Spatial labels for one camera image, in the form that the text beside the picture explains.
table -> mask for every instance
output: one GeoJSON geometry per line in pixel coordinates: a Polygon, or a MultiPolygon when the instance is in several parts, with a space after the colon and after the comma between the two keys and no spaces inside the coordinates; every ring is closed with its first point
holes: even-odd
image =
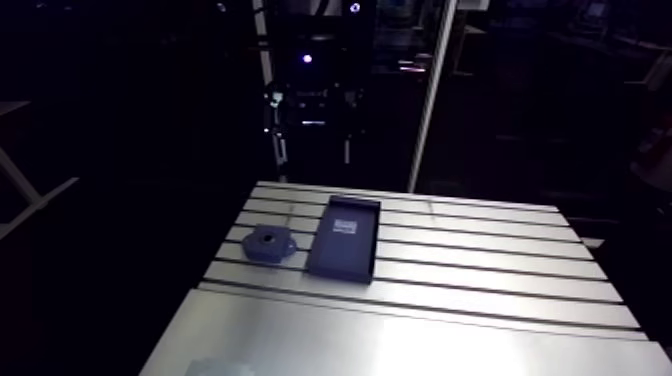
{"type": "Polygon", "coordinates": [[[273,182],[253,189],[142,375],[203,362],[256,376],[672,375],[555,207],[273,182]],[[303,273],[332,194],[381,202],[371,285],[303,273]],[[256,224],[288,226],[300,250],[247,260],[256,224]]]}

dark background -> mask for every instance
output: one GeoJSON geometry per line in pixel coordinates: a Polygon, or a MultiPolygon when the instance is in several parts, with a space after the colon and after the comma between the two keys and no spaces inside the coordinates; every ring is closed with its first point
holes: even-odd
{"type": "MultiPolygon", "coordinates": [[[[42,193],[81,178],[0,241],[0,373],[137,374],[254,183],[277,178],[243,3],[0,5],[0,100],[32,101],[0,119],[0,145],[42,193]]],[[[669,83],[622,85],[654,57],[549,36],[567,23],[560,10],[493,0],[466,16],[487,34],[465,42],[473,76],[444,66],[418,191],[558,205],[579,235],[612,240],[595,256],[669,344],[669,222],[628,169],[669,110],[669,83]]],[[[426,79],[372,75],[368,146],[353,155],[364,162],[331,180],[405,190],[426,79]]],[[[12,192],[0,180],[3,216],[21,210],[12,192]]]]}

white vertical pole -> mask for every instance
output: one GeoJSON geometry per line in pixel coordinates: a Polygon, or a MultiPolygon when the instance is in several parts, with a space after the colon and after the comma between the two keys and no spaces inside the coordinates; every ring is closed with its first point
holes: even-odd
{"type": "Polygon", "coordinates": [[[418,172],[420,171],[420,164],[422,163],[422,154],[425,151],[425,141],[427,140],[429,123],[432,120],[434,99],[439,87],[439,81],[441,80],[443,59],[446,55],[446,48],[448,47],[448,40],[453,26],[453,17],[455,16],[457,1],[458,0],[446,0],[447,4],[444,6],[443,19],[441,20],[441,28],[439,30],[439,41],[434,50],[434,64],[429,75],[429,86],[427,87],[427,95],[425,96],[425,106],[422,111],[418,140],[415,144],[415,155],[413,156],[413,165],[411,166],[411,176],[408,180],[409,193],[415,192],[415,185],[418,182],[418,172]]]}
{"type": "MultiPolygon", "coordinates": [[[[263,0],[252,0],[252,9],[260,9],[264,7],[263,0]]],[[[254,15],[254,26],[257,29],[257,36],[268,36],[266,30],[266,12],[260,11],[254,15]]],[[[271,54],[268,51],[259,52],[261,58],[261,73],[264,77],[264,85],[268,85],[273,81],[273,67],[271,65],[271,54]]]]}

metal frame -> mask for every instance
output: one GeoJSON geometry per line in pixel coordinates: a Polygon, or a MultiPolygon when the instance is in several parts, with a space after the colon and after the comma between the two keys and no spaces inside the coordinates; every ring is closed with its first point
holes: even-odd
{"type": "MultiPolygon", "coordinates": [[[[5,110],[0,115],[14,111],[18,108],[28,105],[30,102],[6,102],[5,110]]],[[[28,201],[28,207],[7,224],[0,224],[0,240],[7,236],[12,230],[18,227],[23,221],[30,218],[33,213],[44,208],[51,199],[58,196],[74,184],[79,178],[70,178],[58,187],[52,189],[49,193],[42,196],[28,178],[21,172],[19,167],[9,158],[9,155],[0,147],[0,169],[5,172],[7,178],[12,182],[19,193],[28,201]]]]}

metal pole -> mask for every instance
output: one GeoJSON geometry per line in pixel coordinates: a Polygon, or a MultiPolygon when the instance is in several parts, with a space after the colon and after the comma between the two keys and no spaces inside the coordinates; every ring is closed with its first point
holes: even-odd
{"type": "Polygon", "coordinates": [[[457,0],[447,0],[443,10],[443,19],[441,20],[441,29],[439,30],[439,43],[434,50],[434,66],[429,76],[429,87],[425,96],[425,107],[422,111],[422,121],[418,132],[418,141],[415,144],[415,155],[413,156],[413,166],[411,167],[411,176],[408,180],[408,192],[415,192],[415,185],[418,182],[418,172],[422,162],[422,154],[425,151],[425,141],[429,131],[429,122],[432,120],[432,110],[434,109],[434,98],[439,87],[441,79],[441,69],[443,68],[443,58],[446,55],[448,39],[453,25],[453,16],[455,16],[455,7],[457,0]]]}

